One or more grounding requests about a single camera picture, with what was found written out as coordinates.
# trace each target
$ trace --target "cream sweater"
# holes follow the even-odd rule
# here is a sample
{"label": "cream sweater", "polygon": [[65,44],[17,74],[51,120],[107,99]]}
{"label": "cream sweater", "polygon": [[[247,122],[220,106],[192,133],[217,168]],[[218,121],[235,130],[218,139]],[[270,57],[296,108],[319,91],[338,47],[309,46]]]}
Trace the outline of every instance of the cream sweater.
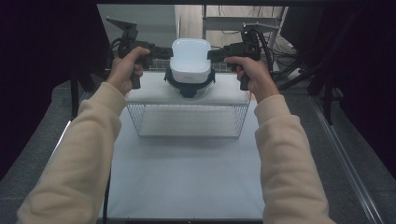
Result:
{"label": "cream sweater", "polygon": [[[83,101],[35,188],[18,211],[20,223],[94,223],[105,195],[114,141],[120,132],[121,93],[103,83]],[[260,128],[264,223],[333,223],[299,118],[282,95],[255,109]]]}

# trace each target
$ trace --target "black handle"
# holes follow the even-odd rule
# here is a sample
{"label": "black handle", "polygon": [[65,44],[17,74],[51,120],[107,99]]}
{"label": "black handle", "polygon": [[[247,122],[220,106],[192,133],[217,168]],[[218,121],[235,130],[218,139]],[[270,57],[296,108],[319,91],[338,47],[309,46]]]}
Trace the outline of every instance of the black handle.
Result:
{"label": "black handle", "polygon": [[239,89],[241,91],[248,91],[248,82],[250,81],[250,77],[248,75],[244,74],[241,76],[241,85],[239,86]]}
{"label": "black handle", "polygon": [[132,73],[131,81],[132,81],[132,90],[140,89],[140,76],[138,76],[135,73]]}

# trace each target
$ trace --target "sleeve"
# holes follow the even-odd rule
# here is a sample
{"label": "sleeve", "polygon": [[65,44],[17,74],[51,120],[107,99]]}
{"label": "sleeve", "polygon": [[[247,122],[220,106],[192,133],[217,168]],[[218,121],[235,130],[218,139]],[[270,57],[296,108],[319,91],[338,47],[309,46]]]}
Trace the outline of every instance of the sleeve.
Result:
{"label": "sleeve", "polygon": [[81,103],[78,116],[18,210],[20,223],[96,221],[125,105],[122,94],[105,82]]}
{"label": "sleeve", "polygon": [[334,223],[308,139],[282,95],[261,101],[256,144],[262,160],[263,223]]}

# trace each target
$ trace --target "person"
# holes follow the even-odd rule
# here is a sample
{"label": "person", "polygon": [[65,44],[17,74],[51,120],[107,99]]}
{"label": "person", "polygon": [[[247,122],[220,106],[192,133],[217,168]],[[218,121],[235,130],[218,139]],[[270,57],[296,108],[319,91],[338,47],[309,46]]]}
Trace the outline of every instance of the person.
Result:
{"label": "person", "polygon": [[[81,103],[37,185],[20,209],[20,223],[93,223],[104,199],[106,182],[120,132],[124,95],[132,89],[130,75],[141,76],[134,64],[148,49],[134,49],[113,61],[111,74],[91,99]],[[300,124],[279,94],[264,63],[231,57],[240,79],[250,77],[248,89],[256,96],[255,132],[262,160],[264,223],[333,223],[309,143]]]}

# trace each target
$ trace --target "gray floor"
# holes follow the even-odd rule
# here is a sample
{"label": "gray floor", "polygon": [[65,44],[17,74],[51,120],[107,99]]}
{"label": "gray floor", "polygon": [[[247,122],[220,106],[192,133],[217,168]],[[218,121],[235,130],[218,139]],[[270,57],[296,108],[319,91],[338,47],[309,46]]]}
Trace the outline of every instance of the gray floor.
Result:
{"label": "gray floor", "polygon": [[[282,51],[291,50],[282,38],[277,42]],[[312,154],[329,199],[330,216],[337,223],[370,223],[306,94],[307,83],[309,80],[282,93],[291,112],[301,118],[307,132]],[[18,207],[35,186],[70,115],[70,86],[66,82],[54,89],[52,103],[46,116],[22,154],[0,182],[0,223],[15,223]],[[332,120],[347,155],[370,191],[380,214],[386,220],[385,223],[396,223],[396,181],[346,118],[337,102],[332,104]]]}

